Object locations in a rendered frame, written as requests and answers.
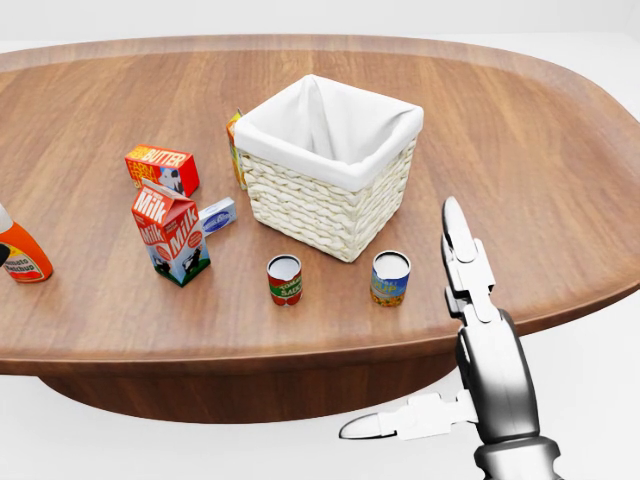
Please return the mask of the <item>red tomato sauce can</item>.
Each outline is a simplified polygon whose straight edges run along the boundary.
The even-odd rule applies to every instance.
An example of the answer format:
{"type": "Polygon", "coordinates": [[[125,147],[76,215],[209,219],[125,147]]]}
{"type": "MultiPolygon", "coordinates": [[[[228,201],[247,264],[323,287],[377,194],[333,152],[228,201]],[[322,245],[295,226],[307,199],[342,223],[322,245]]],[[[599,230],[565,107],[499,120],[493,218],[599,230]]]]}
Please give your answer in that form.
{"type": "Polygon", "coordinates": [[[272,258],[266,267],[269,291],[279,306],[293,306],[302,297],[301,261],[292,254],[272,258]]]}

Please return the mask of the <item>red butter box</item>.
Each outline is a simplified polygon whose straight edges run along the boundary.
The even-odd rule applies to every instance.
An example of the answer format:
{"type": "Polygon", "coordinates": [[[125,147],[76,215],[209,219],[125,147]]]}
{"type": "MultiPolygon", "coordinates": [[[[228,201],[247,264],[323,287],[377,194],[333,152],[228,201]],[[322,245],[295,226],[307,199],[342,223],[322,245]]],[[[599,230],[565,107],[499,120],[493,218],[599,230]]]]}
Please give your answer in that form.
{"type": "Polygon", "coordinates": [[[139,144],[125,156],[125,163],[136,188],[148,179],[189,197],[200,185],[192,153],[139,144]]]}

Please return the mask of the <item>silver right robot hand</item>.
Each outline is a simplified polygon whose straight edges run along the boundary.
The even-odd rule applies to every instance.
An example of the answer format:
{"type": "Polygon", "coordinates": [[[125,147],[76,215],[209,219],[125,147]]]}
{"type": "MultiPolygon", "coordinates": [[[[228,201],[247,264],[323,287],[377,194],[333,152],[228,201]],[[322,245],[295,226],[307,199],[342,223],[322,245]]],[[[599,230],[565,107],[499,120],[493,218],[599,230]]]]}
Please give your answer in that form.
{"type": "Polygon", "coordinates": [[[442,224],[445,298],[451,317],[462,322],[455,354],[463,388],[452,402],[437,393],[422,394],[395,412],[361,416],[345,424],[339,436],[413,440],[448,434],[453,425],[468,422],[486,445],[531,444],[540,434],[535,390],[513,321],[491,301],[495,278],[483,243],[472,236],[454,197],[443,204],[442,224]]]}

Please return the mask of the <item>pale blue cream cheese box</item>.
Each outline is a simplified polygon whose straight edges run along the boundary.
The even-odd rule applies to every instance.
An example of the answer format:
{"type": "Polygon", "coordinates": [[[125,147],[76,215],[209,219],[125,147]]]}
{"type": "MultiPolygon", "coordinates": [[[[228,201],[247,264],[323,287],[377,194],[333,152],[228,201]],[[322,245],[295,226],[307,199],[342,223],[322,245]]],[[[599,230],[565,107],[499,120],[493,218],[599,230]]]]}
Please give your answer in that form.
{"type": "Polygon", "coordinates": [[[199,211],[199,220],[204,233],[208,236],[223,227],[233,223],[237,219],[235,202],[230,197],[199,211]]]}

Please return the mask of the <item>alphabet soup can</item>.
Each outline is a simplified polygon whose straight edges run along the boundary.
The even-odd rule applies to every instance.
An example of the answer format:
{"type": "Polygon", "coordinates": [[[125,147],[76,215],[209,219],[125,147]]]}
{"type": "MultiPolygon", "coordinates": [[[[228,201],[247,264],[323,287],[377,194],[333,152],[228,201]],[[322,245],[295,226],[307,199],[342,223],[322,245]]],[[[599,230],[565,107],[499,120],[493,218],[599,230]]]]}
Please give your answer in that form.
{"type": "Polygon", "coordinates": [[[385,307],[399,306],[406,294],[411,272],[409,258],[401,252],[386,250],[372,262],[370,294],[375,303],[385,307]]]}

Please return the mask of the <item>orange juice carton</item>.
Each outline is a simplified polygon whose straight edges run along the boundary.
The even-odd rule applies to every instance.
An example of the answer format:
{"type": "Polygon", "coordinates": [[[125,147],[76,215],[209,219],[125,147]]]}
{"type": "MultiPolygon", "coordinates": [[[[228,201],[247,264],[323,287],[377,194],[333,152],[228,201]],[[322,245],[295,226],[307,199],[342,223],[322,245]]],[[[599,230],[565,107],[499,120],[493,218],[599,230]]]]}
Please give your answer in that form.
{"type": "Polygon", "coordinates": [[[239,187],[243,190],[247,190],[247,184],[244,176],[244,171],[241,163],[241,156],[238,152],[238,149],[235,145],[235,125],[236,122],[243,116],[241,110],[239,108],[236,109],[234,115],[230,118],[230,120],[226,124],[226,132],[228,137],[228,144],[233,164],[234,175],[239,187]]]}

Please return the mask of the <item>white lined wicker basket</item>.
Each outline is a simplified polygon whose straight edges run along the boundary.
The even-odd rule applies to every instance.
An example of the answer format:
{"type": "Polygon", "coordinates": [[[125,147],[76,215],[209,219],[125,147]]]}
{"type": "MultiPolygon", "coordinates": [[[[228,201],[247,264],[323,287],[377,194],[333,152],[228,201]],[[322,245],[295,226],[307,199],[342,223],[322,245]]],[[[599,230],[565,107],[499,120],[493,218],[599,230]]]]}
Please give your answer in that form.
{"type": "Polygon", "coordinates": [[[254,218],[354,261],[402,203],[423,120],[418,105],[304,76],[235,124],[254,218]]]}

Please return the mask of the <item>red and white milk carton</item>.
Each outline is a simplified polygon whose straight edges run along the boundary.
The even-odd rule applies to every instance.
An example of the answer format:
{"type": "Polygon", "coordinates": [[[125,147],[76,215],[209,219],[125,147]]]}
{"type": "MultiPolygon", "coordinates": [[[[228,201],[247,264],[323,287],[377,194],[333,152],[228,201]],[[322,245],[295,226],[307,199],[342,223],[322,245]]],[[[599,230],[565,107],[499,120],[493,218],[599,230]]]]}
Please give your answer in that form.
{"type": "Polygon", "coordinates": [[[160,275],[183,287],[211,263],[193,200],[143,179],[131,212],[160,275]]]}

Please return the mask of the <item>orange ketchup bottle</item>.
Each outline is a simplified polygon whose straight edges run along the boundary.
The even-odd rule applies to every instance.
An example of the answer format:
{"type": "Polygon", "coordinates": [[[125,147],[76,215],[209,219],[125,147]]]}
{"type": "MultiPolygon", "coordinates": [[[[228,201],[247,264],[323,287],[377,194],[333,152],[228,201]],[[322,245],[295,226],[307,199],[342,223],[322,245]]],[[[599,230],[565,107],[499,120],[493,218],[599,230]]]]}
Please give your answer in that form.
{"type": "Polygon", "coordinates": [[[53,266],[35,239],[14,222],[0,203],[0,246],[8,251],[3,267],[18,283],[37,283],[47,280],[53,266]]]}

